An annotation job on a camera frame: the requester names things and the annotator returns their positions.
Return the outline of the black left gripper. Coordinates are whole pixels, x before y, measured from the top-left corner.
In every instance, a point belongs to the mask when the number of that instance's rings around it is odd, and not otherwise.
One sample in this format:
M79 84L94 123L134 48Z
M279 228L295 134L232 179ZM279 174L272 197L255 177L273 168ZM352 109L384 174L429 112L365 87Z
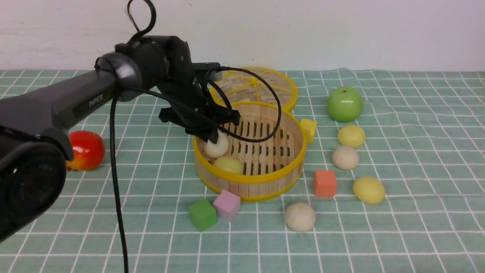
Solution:
M227 123L239 125L241 115L232 109L226 97L223 97L225 107L217 104L208 91L208 85L220 95L224 94L214 81L207 79L189 85L177 81L158 84L158 90L171 106L161 109L159 119L183 127L187 134L204 142L217 144L222 126Z

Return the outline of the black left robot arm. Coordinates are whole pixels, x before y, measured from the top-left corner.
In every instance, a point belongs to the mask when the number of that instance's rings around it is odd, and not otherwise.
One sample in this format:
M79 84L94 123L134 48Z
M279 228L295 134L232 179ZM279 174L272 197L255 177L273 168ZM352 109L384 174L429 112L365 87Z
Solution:
M189 135L215 141L217 126L238 125L239 112L216 104L201 87L219 67L192 63L189 45L176 36L144 36L116 45L93 71L1 99L1 241L57 200L66 161L74 159L68 131L110 100L131 101L158 87L171 105L161 110L161 121Z

